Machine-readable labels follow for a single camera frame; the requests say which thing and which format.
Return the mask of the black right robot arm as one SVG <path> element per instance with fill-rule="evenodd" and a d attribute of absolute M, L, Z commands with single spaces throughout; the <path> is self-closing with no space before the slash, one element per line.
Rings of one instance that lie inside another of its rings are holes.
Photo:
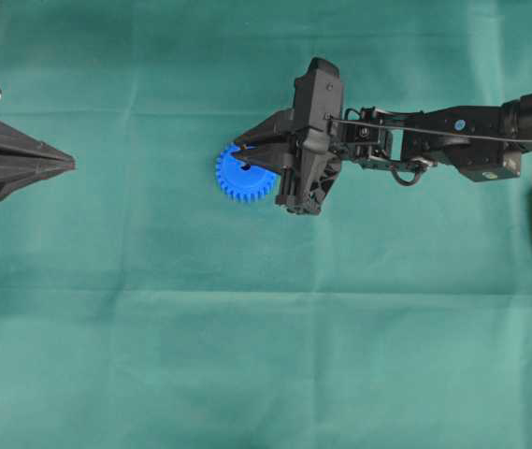
<path fill-rule="evenodd" d="M 276 203 L 297 215 L 321 212 L 345 162 L 387 171 L 405 187 L 437 165 L 475 182 L 513 179 L 532 152 L 532 94 L 492 107 L 347 109 L 325 113 L 323 125 L 301 125 L 295 109 L 281 110 L 236 138 L 233 155 L 280 175 Z"/>

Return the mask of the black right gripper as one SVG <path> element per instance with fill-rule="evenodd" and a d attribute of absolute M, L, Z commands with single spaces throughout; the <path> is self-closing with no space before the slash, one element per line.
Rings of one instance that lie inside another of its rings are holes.
<path fill-rule="evenodd" d="M 294 116 L 294 109 L 279 110 L 237 137 L 240 160 L 280 172 L 278 206 L 296 215 L 319 215 L 342 161 L 331 150 L 335 141 L 327 131 L 293 131 Z"/>

